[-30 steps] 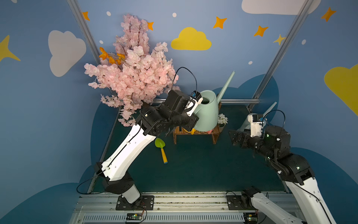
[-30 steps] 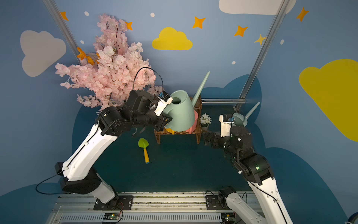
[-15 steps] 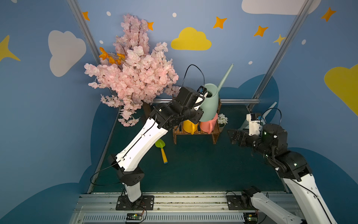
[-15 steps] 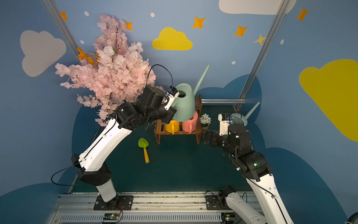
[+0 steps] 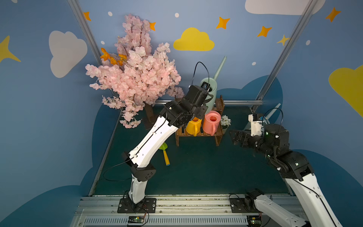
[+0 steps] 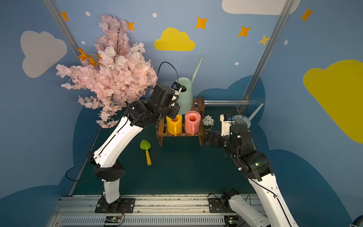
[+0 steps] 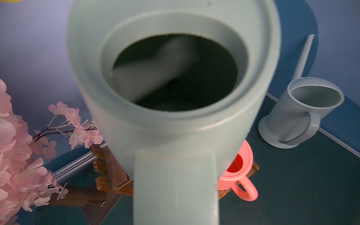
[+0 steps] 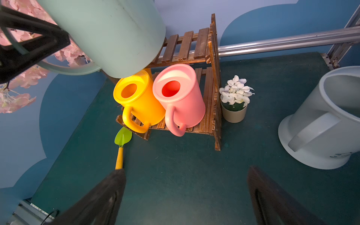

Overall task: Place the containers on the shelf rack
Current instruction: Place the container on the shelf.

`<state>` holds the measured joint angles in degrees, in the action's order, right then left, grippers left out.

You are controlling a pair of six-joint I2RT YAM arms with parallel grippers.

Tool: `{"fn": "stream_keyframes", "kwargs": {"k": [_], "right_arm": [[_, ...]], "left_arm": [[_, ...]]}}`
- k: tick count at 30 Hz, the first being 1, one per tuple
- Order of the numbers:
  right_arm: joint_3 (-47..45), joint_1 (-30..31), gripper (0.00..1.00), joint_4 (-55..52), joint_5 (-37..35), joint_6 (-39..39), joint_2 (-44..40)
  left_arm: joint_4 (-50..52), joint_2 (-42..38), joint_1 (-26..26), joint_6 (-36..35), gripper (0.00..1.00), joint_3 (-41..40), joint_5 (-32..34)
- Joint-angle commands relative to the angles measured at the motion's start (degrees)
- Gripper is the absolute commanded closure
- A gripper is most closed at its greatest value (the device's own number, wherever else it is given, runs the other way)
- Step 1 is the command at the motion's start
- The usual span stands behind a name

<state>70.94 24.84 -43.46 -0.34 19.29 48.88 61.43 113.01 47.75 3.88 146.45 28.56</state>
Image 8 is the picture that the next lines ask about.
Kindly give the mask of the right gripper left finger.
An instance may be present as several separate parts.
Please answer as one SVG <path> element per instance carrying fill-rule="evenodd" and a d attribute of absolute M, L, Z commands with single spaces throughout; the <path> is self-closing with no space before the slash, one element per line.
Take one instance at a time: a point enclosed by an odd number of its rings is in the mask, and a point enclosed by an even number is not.
<path fill-rule="evenodd" d="M 51 225 L 114 225 L 126 186 L 124 169 L 112 171 Z"/>

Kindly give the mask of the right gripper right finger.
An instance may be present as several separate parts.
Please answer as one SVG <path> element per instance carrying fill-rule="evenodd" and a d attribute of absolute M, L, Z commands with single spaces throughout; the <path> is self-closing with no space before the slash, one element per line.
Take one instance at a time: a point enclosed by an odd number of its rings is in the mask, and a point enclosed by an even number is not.
<path fill-rule="evenodd" d="M 248 170 L 247 184 L 259 225 L 324 225 L 257 166 Z"/>

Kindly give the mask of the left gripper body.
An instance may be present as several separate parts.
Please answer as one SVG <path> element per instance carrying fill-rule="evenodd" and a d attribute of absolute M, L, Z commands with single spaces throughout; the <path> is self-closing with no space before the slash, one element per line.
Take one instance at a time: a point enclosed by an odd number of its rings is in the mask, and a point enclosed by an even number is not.
<path fill-rule="evenodd" d="M 39 37 L 17 42 L 8 28 L 39 34 Z M 1 6 L 1 30 L 10 46 L 1 46 L 1 84 L 38 64 L 51 54 L 70 45 L 69 34 L 59 26 Z"/>

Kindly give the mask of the mint green watering can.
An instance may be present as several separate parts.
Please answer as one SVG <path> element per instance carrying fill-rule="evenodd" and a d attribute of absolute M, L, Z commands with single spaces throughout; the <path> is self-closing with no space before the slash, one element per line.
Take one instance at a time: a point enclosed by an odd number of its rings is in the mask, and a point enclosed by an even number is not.
<path fill-rule="evenodd" d="M 55 73 L 79 76 L 103 70 L 114 78 L 129 77 L 147 67 L 160 53 L 166 26 L 153 1 L 39 1 L 62 30 L 90 57 L 90 63 L 62 67 L 37 65 Z M 17 42 L 36 37 L 7 29 Z"/>

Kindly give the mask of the yellow watering can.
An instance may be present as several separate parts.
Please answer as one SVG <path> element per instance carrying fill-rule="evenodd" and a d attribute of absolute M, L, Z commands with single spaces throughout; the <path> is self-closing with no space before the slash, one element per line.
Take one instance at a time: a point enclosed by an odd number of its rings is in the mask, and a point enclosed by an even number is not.
<path fill-rule="evenodd" d="M 120 79 L 113 91 L 114 100 L 124 109 L 122 120 L 131 130 L 144 134 L 165 117 L 165 109 L 153 94 L 152 75 L 146 70 Z"/>

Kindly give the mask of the pink watering can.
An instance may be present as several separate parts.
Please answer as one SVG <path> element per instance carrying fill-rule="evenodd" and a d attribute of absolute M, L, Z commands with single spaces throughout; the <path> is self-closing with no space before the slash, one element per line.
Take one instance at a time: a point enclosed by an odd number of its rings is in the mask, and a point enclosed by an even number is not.
<path fill-rule="evenodd" d="M 153 84 L 153 94 L 166 110 L 165 123 L 175 136 L 196 126 L 205 115 L 205 103 L 195 70 L 175 64 L 161 71 Z"/>

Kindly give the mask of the brown wooden slatted shelf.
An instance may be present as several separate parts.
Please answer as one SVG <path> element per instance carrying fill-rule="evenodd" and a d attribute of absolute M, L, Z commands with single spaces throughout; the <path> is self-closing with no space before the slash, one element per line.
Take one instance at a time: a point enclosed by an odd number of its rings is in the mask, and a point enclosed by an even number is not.
<path fill-rule="evenodd" d="M 148 71 L 152 68 L 180 63 L 210 64 L 210 67 L 195 69 L 198 81 L 202 76 L 205 77 L 203 92 L 205 116 L 198 125 L 186 129 L 186 132 L 214 136 L 215 150 L 220 151 L 222 108 L 218 89 L 221 75 L 215 14 L 211 15 L 211 24 L 208 28 L 200 29 L 198 33 L 188 31 L 182 37 L 172 35 L 170 38 L 165 38 L 162 49 L 165 51 L 164 55 L 158 54 L 147 66 Z"/>

